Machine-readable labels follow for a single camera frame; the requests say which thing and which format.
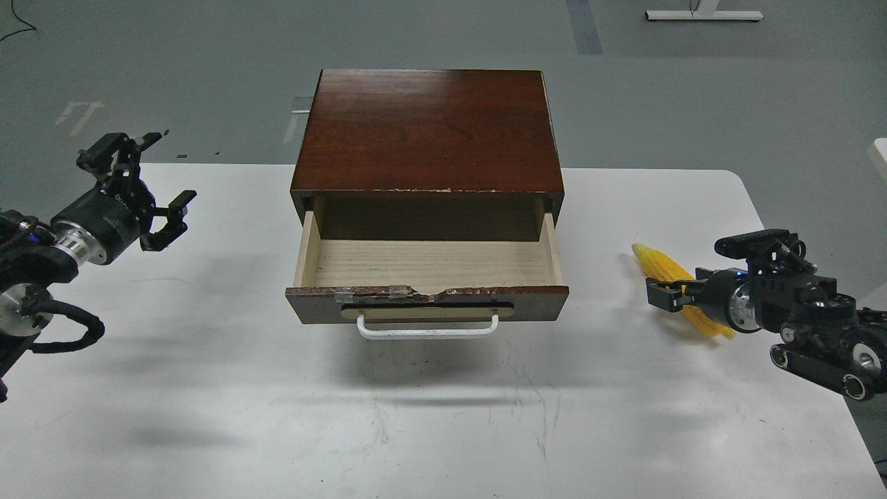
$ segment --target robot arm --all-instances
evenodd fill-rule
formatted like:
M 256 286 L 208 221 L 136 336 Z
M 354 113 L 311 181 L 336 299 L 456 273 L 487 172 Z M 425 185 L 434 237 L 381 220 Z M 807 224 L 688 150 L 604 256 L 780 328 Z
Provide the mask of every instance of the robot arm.
M 724 257 L 747 270 L 696 269 L 696 279 L 647 279 L 651 305 L 677 312 L 697 306 L 742 333 L 780 335 L 770 358 L 776 367 L 854 400 L 887 392 L 887 313 L 856 309 L 833 278 L 815 275 L 797 234 L 767 229 L 715 242 Z
M 139 179 L 142 152 L 160 139 L 160 133 L 149 133 L 139 144 L 124 133 L 108 133 L 81 151 L 77 166 L 95 177 L 96 185 L 49 225 L 15 210 L 0 212 L 0 378 L 26 350 L 73 352 L 93 345 L 105 333 L 95 315 L 53 300 L 50 285 L 70 282 L 86 262 L 110 264 L 136 239 L 142 250 L 160 251 L 187 230 L 186 205 L 197 193 L 183 191 L 167 208 L 158 208 Z M 151 233 L 155 217 L 167 223 Z M 82 338 L 35 343 L 56 314 L 85 326 Z M 5 399 L 0 379 L 0 401 Z

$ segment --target black cable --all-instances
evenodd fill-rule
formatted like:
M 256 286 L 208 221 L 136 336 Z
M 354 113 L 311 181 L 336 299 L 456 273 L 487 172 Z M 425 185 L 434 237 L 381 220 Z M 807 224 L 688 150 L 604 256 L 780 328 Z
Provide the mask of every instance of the black cable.
M 71 321 L 86 326 L 86 332 L 75 341 L 57 341 L 52 343 L 34 343 L 29 350 L 34 353 L 63 353 L 76 352 L 87 346 L 94 345 L 105 335 L 105 323 L 95 315 L 86 312 L 79 306 L 59 302 L 52 299 L 40 299 L 34 301 L 23 300 L 21 311 L 25 315 L 35 313 L 57 313 L 64 315 Z
M 10 0 L 9 8 L 10 8 L 10 10 L 12 10 L 12 15 L 15 16 L 15 19 L 19 20 L 19 22 L 22 24 L 27 24 L 29 26 L 29 28 L 20 29 L 18 31 L 13 31 L 9 35 L 5 35 L 3 38 L 0 38 L 0 42 L 5 40 L 6 38 L 9 38 L 12 35 L 17 35 L 18 33 L 24 33 L 26 31 L 36 31 L 37 30 L 37 26 L 34 26 L 33 24 L 27 22 L 26 20 L 23 20 L 21 17 L 19 17 L 19 15 L 17 13 L 15 13 L 15 0 Z

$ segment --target wooden drawer cabinet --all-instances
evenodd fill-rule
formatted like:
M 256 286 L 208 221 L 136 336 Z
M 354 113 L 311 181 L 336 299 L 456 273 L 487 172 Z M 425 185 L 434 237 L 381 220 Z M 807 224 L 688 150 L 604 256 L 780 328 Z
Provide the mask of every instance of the wooden drawer cabinet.
M 569 293 L 538 71 L 324 70 L 291 193 L 306 324 L 553 321 Z

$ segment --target yellow corn cob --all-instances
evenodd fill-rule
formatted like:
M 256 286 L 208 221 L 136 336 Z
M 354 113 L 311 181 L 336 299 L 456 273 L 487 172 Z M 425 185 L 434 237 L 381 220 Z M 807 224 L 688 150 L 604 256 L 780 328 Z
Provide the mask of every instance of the yellow corn cob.
M 635 242 L 632 245 L 632 251 L 634 251 L 634 256 L 638 258 L 640 268 L 643 269 L 647 277 L 657 281 L 693 279 L 689 272 L 658 249 L 652 249 L 639 242 Z M 709 319 L 705 312 L 699 308 L 685 306 L 680 312 L 707 337 L 723 335 L 727 338 L 733 338 L 736 336 L 735 331 Z

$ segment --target white drawer handle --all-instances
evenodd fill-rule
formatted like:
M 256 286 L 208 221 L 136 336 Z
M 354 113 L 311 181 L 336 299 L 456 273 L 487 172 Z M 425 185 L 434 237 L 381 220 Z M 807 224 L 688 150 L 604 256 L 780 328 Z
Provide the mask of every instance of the white drawer handle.
M 498 327 L 498 313 L 490 317 L 490 326 L 483 329 L 380 329 L 366 328 L 364 313 L 357 316 L 357 330 L 366 339 L 467 339 L 491 335 Z

